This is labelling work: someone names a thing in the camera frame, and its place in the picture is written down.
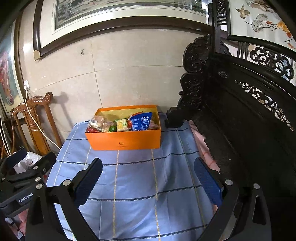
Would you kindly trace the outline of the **brown seeded cake packet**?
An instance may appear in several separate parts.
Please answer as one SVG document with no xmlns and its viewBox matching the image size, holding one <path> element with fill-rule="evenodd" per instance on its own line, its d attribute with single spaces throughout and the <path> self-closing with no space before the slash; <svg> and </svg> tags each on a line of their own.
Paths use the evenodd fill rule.
<svg viewBox="0 0 296 241">
<path fill-rule="evenodd" d="M 116 132 L 116 123 L 114 121 L 106 121 L 100 127 L 100 132 Z"/>
</svg>

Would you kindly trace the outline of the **green cracker biscuit packet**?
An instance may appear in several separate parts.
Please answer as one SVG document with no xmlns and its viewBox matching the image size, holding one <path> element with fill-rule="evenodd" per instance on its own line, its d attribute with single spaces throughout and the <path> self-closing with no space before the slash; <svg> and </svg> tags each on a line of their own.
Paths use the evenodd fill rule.
<svg viewBox="0 0 296 241">
<path fill-rule="evenodd" d="M 122 118 L 122 119 L 116 120 L 115 123 L 116 123 L 117 132 L 125 132 L 129 130 L 128 119 Z"/>
</svg>

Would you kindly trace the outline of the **white plastic shopping bag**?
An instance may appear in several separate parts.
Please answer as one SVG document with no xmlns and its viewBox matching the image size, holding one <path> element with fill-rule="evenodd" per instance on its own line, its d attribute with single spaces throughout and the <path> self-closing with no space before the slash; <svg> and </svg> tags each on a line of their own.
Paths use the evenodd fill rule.
<svg viewBox="0 0 296 241">
<path fill-rule="evenodd" d="M 14 170 L 17 174 L 29 171 L 41 158 L 39 154 L 27 152 L 26 157 L 14 166 Z"/>
</svg>

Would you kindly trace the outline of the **carved light wooden chair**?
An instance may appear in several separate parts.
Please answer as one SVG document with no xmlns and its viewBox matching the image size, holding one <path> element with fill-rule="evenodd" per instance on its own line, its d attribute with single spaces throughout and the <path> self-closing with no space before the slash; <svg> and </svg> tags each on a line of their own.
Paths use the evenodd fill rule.
<svg viewBox="0 0 296 241">
<path fill-rule="evenodd" d="M 54 145 L 57 149 L 61 149 L 62 140 L 57 130 L 53 114 L 50 109 L 50 103 L 54 96 L 52 92 L 45 93 L 44 96 L 34 96 L 29 98 L 25 97 L 25 101 L 17 105 L 11 110 L 11 133 L 12 133 L 12 150 L 16 150 L 18 147 L 24 148 L 26 151 L 31 151 L 41 156 L 44 156 L 51 152 L 49 144 Z M 51 140 L 44 132 L 40 118 L 37 113 L 38 107 L 43 107 L 49 121 L 51 130 L 55 137 L 55 141 Z M 23 129 L 21 127 L 22 123 L 18 117 L 21 113 L 24 116 L 24 122 L 28 127 L 30 137 L 32 139 L 34 149 L 30 148 L 29 143 L 25 137 Z"/>
</svg>

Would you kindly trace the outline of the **pink cloth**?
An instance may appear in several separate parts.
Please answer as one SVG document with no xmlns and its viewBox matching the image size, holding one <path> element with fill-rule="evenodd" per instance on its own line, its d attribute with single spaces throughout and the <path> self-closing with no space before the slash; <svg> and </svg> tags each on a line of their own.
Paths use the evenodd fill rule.
<svg viewBox="0 0 296 241">
<path fill-rule="evenodd" d="M 189 125 L 193 133 L 201 158 L 207 164 L 209 169 L 216 170 L 219 173 L 220 168 L 218 167 L 216 161 L 213 159 L 212 155 L 210 154 L 209 148 L 205 143 L 205 137 L 198 132 L 198 129 L 192 120 L 189 121 Z"/>
</svg>

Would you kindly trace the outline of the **red framed picture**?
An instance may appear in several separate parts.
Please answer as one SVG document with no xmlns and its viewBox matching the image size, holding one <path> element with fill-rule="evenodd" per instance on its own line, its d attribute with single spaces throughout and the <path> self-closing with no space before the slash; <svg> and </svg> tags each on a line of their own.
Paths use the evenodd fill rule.
<svg viewBox="0 0 296 241">
<path fill-rule="evenodd" d="M 15 57 L 16 21 L 1 40 L 1 104 L 6 114 L 23 102 L 23 95 L 16 74 Z"/>
</svg>

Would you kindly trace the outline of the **blue striped tablecloth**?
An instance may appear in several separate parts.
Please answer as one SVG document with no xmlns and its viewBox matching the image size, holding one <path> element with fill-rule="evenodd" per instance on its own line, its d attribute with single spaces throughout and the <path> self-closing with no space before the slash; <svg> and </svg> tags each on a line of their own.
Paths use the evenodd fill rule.
<svg viewBox="0 0 296 241">
<path fill-rule="evenodd" d="M 103 171 L 80 211 L 100 240 L 197 240 L 213 205 L 194 171 L 201 157 L 189 121 L 162 127 L 154 150 L 95 151 L 87 122 L 73 126 L 53 166 L 48 186 L 72 179 L 100 158 Z"/>
</svg>

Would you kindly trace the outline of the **red snack packet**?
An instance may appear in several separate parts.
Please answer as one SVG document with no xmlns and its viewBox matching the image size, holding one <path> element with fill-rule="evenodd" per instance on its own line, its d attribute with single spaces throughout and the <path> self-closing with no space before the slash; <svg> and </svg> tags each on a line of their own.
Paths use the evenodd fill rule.
<svg viewBox="0 0 296 241">
<path fill-rule="evenodd" d="M 100 130 L 93 128 L 92 126 L 88 126 L 86 128 L 86 133 L 99 133 L 99 132 L 100 132 Z"/>
</svg>

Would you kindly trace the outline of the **round bread packet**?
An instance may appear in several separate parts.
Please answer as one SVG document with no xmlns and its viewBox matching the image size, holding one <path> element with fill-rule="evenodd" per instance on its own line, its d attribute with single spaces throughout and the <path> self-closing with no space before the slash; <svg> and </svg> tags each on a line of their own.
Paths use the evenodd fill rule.
<svg viewBox="0 0 296 241">
<path fill-rule="evenodd" d="M 99 129 L 105 122 L 105 118 L 101 115 L 94 115 L 93 118 L 89 121 L 89 127 Z"/>
</svg>

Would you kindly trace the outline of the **dark carved wooden sofa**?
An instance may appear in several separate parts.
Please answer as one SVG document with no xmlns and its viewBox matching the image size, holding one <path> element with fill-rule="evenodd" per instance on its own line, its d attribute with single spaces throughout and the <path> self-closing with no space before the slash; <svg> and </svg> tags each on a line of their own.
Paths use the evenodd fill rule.
<svg viewBox="0 0 296 241">
<path fill-rule="evenodd" d="M 295 240 L 295 51 L 230 35 L 229 1 L 209 5 L 211 33 L 185 49 L 180 100 L 166 126 L 193 121 L 219 174 L 259 184 L 271 240 Z M 266 1 L 295 38 L 295 1 Z"/>
</svg>

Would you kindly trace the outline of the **blue snack packet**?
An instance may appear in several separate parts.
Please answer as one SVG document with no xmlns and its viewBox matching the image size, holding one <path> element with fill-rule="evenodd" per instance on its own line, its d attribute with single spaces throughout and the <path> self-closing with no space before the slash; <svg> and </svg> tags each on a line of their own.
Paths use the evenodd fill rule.
<svg viewBox="0 0 296 241">
<path fill-rule="evenodd" d="M 152 112 L 138 113 L 129 118 L 132 122 L 133 131 L 146 131 L 152 119 Z"/>
</svg>

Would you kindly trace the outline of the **large framed painting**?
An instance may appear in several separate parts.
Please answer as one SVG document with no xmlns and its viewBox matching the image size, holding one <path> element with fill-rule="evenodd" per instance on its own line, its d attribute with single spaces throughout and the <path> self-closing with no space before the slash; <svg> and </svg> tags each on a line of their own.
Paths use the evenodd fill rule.
<svg viewBox="0 0 296 241">
<path fill-rule="evenodd" d="M 38 60 L 47 55 L 70 45 L 91 35 L 99 35 L 117 30 L 137 29 L 137 28 L 161 28 L 174 29 L 185 32 L 210 33 L 212 27 L 208 24 L 186 20 L 170 16 L 128 16 L 119 19 L 112 19 L 94 23 L 54 40 L 48 45 L 41 47 L 40 25 L 43 1 L 37 1 L 34 20 L 33 20 L 33 54 L 34 59 Z"/>
</svg>

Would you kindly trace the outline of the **bird artwork panel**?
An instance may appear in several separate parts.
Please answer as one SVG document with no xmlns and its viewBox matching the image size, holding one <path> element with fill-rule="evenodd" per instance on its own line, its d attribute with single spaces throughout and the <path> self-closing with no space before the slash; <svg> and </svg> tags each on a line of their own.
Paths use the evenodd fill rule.
<svg viewBox="0 0 296 241">
<path fill-rule="evenodd" d="M 295 38 L 266 1 L 228 2 L 230 35 L 257 38 L 295 51 Z"/>
</svg>

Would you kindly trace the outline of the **white wall socket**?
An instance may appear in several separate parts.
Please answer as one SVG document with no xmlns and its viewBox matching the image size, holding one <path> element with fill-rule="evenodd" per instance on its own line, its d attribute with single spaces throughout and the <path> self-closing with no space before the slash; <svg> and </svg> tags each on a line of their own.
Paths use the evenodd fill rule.
<svg viewBox="0 0 296 241">
<path fill-rule="evenodd" d="M 26 91 L 28 91 L 28 90 L 30 89 L 30 86 L 29 86 L 29 82 L 28 82 L 28 80 L 25 80 L 25 81 L 23 82 L 23 85 L 24 85 L 24 89 L 25 89 Z"/>
</svg>

